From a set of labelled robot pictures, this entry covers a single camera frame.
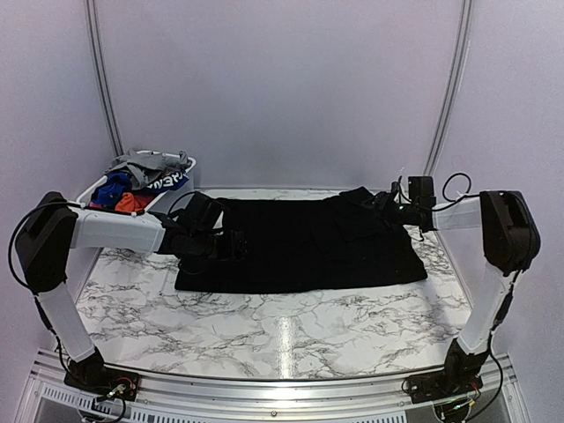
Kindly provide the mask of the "black trousers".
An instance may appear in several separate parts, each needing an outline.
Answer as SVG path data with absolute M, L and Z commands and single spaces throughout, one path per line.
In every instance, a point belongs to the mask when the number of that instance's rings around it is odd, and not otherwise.
M 223 234 L 242 233 L 242 259 L 185 256 L 174 287 L 200 293 L 301 293 L 393 286 L 427 278 L 406 229 L 366 188 L 321 200 L 218 198 Z

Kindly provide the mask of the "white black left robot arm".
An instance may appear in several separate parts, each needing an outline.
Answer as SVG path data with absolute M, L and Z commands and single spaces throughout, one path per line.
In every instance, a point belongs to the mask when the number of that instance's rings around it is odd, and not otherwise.
M 20 265 L 23 273 L 14 279 L 32 294 L 42 321 L 66 351 L 70 360 L 63 368 L 72 381 L 102 392 L 112 379 L 66 287 L 71 250 L 130 249 L 204 263 L 245 256 L 244 235 L 226 229 L 223 204 L 197 191 L 188 197 L 176 211 L 126 213 L 73 203 L 50 191 L 16 225 L 8 265 Z

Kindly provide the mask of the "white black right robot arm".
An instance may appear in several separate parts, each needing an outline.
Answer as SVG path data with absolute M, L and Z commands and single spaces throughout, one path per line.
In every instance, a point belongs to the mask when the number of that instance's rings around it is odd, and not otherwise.
M 452 341 L 436 386 L 456 394 L 477 375 L 491 354 L 492 339 L 514 299 L 516 280 L 531 267 L 540 250 L 540 235 L 523 195 L 515 190 L 484 190 L 437 204 L 436 197 L 399 203 L 396 191 L 380 192 L 362 205 L 391 223 L 416 226 L 421 232 L 479 227 L 486 259 L 486 290 L 474 301 L 470 317 Z

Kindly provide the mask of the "white plastic laundry basket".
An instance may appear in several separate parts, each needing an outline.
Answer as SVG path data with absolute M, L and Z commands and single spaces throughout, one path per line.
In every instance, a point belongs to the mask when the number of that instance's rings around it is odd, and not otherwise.
M 104 212 L 117 212 L 120 214 L 140 215 L 144 212 L 168 213 L 171 212 L 173 210 L 173 206 L 178 205 L 181 200 L 187 200 L 189 198 L 189 194 L 191 194 L 192 191 L 194 190 L 193 171 L 196 165 L 194 165 L 188 173 L 189 181 L 182 188 L 176 191 L 168 191 L 158 195 L 151 195 L 149 193 L 143 192 L 142 190 L 133 190 L 131 188 L 129 192 L 134 194 L 138 202 L 144 206 L 144 209 L 140 212 L 133 212 L 133 213 L 118 212 L 115 211 L 115 207 L 102 208 L 91 202 L 91 195 L 94 192 L 94 190 L 100 185 L 102 185 L 108 178 L 108 176 L 105 175 L 105 173 L 98 181 L 94 182 L 91 187 L 86 189 L 82 194 L 78 196 L 77 202 L 80 204 L 84 204 L 95 210 L 101 210 Z

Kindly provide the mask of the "blue white printed garment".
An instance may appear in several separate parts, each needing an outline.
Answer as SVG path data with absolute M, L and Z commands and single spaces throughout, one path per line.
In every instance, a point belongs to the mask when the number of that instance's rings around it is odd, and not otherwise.
M 158 195 L 168 191 L 176 191 L 182 188 L 189 181 L 186 172 L 174 172 L 167 174 L 142 189 L 143 192 L 151 195 Z

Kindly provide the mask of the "orange garment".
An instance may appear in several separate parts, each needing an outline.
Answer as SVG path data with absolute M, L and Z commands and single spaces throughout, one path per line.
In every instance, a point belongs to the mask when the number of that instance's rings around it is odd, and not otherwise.
M 140 212 L 143 209 L 144 206 L 141 205 L 138 202 L 136 196 L 130 192 L 125 192 L 122 195 L 122 199 L 115 206 L 116 212 L 124 212 L 124 213 Z

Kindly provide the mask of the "grey garment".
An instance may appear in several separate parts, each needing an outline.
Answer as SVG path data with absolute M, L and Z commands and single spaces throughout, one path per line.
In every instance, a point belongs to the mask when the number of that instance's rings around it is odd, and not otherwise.
M 196 163 L 185 151 L 172 154 L 129 150 L 110 163 L 105 175 L 126 174 L 132 189 L 141 190 L 169 175 L 188 174 Z

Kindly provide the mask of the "royal blue garment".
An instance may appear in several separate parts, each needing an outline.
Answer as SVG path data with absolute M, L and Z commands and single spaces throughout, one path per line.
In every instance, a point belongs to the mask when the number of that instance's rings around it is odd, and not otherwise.
M 114 208 L 124 192 L 131 190 L 130 177 L 125 173 L 111 174 L 91 195 L 91 202 L 102 208 Z

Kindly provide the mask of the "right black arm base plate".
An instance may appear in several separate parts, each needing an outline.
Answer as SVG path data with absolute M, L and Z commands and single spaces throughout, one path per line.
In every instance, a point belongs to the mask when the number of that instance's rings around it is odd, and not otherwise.
M 413 404 L 455 397 L 482 387 L 479 375 L 447 376 L 443 371 L 409 375 L 402 383 L 402 391 L 410 396 Z

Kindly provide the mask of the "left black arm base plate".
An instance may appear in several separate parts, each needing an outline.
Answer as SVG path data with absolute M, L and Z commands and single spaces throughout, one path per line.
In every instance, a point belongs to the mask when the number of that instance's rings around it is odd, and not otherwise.
M 134 401 L 137 397 L 140 375 L 113 368 L 105 368 L 97 382 L 81 382 L 70 373 L 66 373 L 63 382 L 72 388 L 96 394 L 99 402 L 116 398 Z

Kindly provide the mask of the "right aluminium frame post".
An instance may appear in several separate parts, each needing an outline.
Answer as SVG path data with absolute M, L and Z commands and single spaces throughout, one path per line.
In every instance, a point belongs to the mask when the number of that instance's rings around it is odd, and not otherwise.
M 442 149 L 446 144 L 451 115 L 464 75 L 464 66 L 466 64 L 471 38 L 471 22 L 473 18 L 474 5 L 475 2 L 472 0 L 463 0 L 461 3 L 449 77 L 447 79 L 447 85 L 437 124 L 434 129 L 433 140 L 424 167 L 424 175 L 426 176 L 432 176 L 434 174 Z

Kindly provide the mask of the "aluminium frame post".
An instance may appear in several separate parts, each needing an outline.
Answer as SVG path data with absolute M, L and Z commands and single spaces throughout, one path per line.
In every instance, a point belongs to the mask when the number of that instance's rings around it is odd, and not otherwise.
M 475 2 L 472 0 L 463 0 L 461 3 L 449 77 L 447 79 L 447 85 L 437 124 L 434 129 L 433 140 L 424 167 L 424 175 L 426 176 L 432 176 L 434 174 L 442 149 L 446 144 L 451 115 L 464 75 L 464 66 L 466 64 L 471 38 L 471 22 L 473 18 L 474 5 Z
M 94 0 L 85 0 L 84 4 L 86 28 L 93 59 L 94 76 L 100 96 L 101 110 L 107 126 L 113 154 L 120 156 L 124 153 L 124 150 L 108 83 L 97 2 Z

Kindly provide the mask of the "aluminium front rail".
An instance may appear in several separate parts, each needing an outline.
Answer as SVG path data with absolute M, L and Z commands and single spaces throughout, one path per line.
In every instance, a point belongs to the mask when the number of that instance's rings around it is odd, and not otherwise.
M 20 399 L 17 422 L 529 422 L 507 355 L 482 368 L 479 391 L 415 404 L 409 373 L 329 380 L 237 380 L 139 369 L 136 398 L 95 403 L 95 395 L 64 384 L 56 352 L 37 353 Z

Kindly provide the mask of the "left aluminium frame post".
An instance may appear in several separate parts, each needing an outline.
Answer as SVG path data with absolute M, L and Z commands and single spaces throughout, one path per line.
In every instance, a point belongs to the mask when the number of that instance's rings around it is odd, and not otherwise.
M 108 83 L 97 2 L 94 0 L 85 0 L 84 4 L 86 28 L 93 59 L 94 76 L 100 96 L 101 110 L 107 126 L 113 154 L 120 156 L 124 153 L 124 150 Z

